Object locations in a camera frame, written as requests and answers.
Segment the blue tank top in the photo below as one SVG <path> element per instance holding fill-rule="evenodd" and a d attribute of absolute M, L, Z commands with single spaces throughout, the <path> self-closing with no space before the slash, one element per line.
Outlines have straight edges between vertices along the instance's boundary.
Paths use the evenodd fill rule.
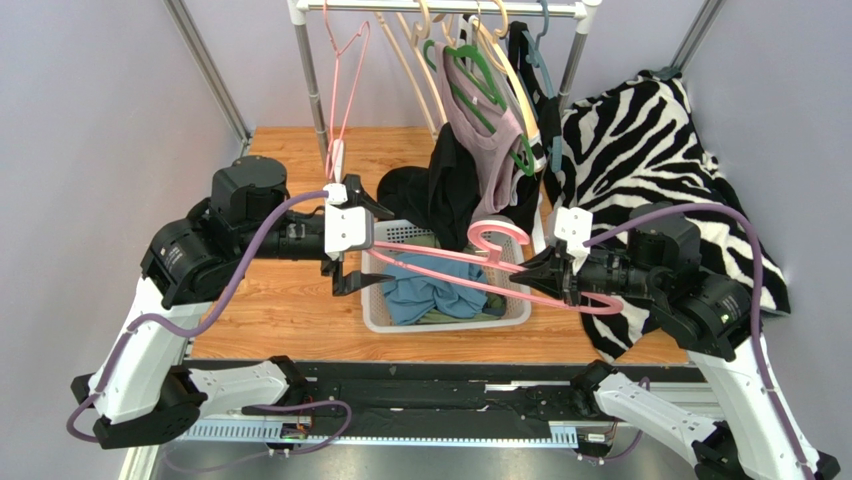
<path fill-rule="evenodd" d="M 396 259 L 436 273 L 487 283 L 487 276 L 479 265 L 414 253 L 401 253 Z M 450 283 L 395 264 L 388 263 L 384 274 L 394 278 L 382 283 L 381 288 L 387 311 L 395 325 L 413 325 L 430 312 L 452 319 L 472 319 L 483 312 L 488 301 L 483 290 Z"/>

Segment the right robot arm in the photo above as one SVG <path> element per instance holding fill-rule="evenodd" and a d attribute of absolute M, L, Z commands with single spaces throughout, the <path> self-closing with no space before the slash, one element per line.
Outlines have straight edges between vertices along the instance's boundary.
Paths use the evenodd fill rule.
<path fill-rule="evenodd" d="M 760 319 L 762 255 L 754 227 L 732 208 L 752 249 L 753 284 L 704 268 L 689 204 L 646 205 L 621 226 L 622 249 L 595 236 L 571 250 L 560 239 L 526 261 L 512 281 L 566 307 L 643 300 L 651 318 L 686 351 L 717 399 L 719 420 L 696 415 L 596 360 L 571 381 L 582 417 L 625 421 L 683 458 L 701 479 L 835 479 L 838 460 L 813 447 L 798 427 L 766 352 Z"/>

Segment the thick pink plastic hanger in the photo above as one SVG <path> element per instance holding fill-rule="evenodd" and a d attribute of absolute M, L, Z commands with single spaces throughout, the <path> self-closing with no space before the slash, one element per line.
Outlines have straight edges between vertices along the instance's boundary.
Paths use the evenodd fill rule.
<path fill-rule="evenodd" d="M 444 274 L 441 272 L 437 272 L 431 269 L 427 269 L 425 267 L 420 267 L 417 265 L 413 265 L 410 263 L 403 262 L 397 256 L 389 256 L 384 253 L 384 250 L 403 252 L 403 253 L 414 253 L 422 256 L 440 258 L 444 260 L 449 260 L 455 263 L 466 263 L 471 265 L 477 265 L 483 268 L 490 268 L 502 272 L 506 272 L 509 274 L 514 273 L 522 273 L 525 272 L 526 269 L 518 264 L 511 264 L 501 260 L 501 256 L 503 253 L 503 248 L 490 240 L 487 240 L 484 235 L 486 233 L 496 232 L 502 235 L 505 235 L 511 239 L 513 239 L 517 244 L 523 246 L 528 245 L 531 240 L 530 237 L 519 227 L 514 225 L 509 225 L 504 222 L 500 222 L 497 220 L 481 220 L 474 222 L 471 225 L 469 230 L 469 242 L 474 245 L 476 248 L 481 249 L 485 252 L 485 256 L 467 254 L 462 252 L 425 247 L 425 246 L 417 246 L 405 243 L 393 243 L 393 242 L 385 242 L 375 240 L 373 242 L 373 247 L 366 251 L 366 254 L 385 262 L 388 265 L 396 266 L 401 269 L 405 269 L 417 274 L 421 274 L 436 280 L 445 281 L 448 283 L 460 285 L 467 288 L 482 290 L 486 292 L 491 292 L 494 294 L 502 295 L 509 298 L 515 298 L 522 301 L 527 301 L 530 303 L 535 303 L 547 307 L 573 311 L 578 313 L 587 313 L 593 315 L 613 315 L 616 313 L 620 313 L 623 310 L 624 304 L 622 301 L 596 293 L 584 293 L 583 296 L 588 298 L 589 300 L 594 300 L 596 302 L 601 303 L 601 306 L 584 306 L 584 305 L 574 305 L 574 304 L 566 304 L 559 300 L 549 299 L 544 297 L 539 297 L 533 294 L 528 293 L 520 293 L 515 292 L 511 289 L 486 285 L 484 283 L 475 282 L 473 280 L 467 280 L 461 277 L 456 277 L 448 274 Z"/>

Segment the thin pink wire hanger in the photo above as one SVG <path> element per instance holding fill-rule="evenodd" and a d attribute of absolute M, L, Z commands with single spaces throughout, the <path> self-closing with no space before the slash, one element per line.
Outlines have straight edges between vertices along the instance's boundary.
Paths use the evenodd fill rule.
<path fill-rule="evenodd" d="M 322 6 L 324 25 L 329 37 L 329 42 L 334 52 L 334 77 L 331 92 L 331 107 L 329 109 L 329 146 L 324 161 L 324 170 L 329 182 L 340 182 L 343 177 L 345 135 L 349 124 L 349 117 L 357 94 L 358 84 L 364 60 L 369 47 L 371 37 L 371 26 L 364 21 L 353 32 L 353 35 L 343 44 L 340 44 L 331 27 L 329 12 L 330 3 L 323 2 Z M 342 84 L 344 72 L 343 57 L 347 55 L 354 46 L 360 48 L 358 61 L 354 73 L 350 75 L 351 83 L 348 89 Z"/>

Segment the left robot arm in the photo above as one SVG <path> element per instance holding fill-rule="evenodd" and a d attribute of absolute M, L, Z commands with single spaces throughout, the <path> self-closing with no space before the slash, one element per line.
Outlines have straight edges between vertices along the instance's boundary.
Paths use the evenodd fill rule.
<path fill-rule="evenodd" d="M 219 370 L 179 361 L 187 341 L 222 315 L 254 259 L 316 261 L 336 296 L 386 281 L 343 270 L 347 252 L 372 247 L 375 221 L 392 218 L 360 178 L 348 174 L 310 195 L 290 194 L 287 178 L 275 159 L 238 158 L 213 175 L 207 198 L 154 235 L 109 356 L 72 381 L 79 409 L 97 414 L 90 433 L 69 419 L 72 436 L 105 450 L 161 445 L 211 416 L 309 409 L 306 379 L 285 356 Z M 316 209 L 300 212 L 308 199 Z"/>

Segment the green tank top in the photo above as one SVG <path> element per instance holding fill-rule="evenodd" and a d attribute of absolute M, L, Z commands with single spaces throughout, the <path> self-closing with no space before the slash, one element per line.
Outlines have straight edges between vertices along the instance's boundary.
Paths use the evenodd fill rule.
<path fill-rule="evenodd" d="M 442 248 L 439 240 L 433 234 L 412 237 L 406 243 L 417 246 L 428 246 Z M 473 277 L 477 281 L 484 281 L 485 274 L 482 267 L 469 266 L 468 271 L 473 271 Z M 423 311 L 420 316 L 414 318 L 417 325 L 440 325 L 464 322 L 482 322 L 500 320 L 505 314 L 506 300 L 491 292 L 483 292 L 467 287 L 460 287 L 448 282 L 437 281 L 428 277 L 420 280 L 424 287 L 432 286 L 434 306 Z M 483 300 L 477 307 L 477 301 Z"/>

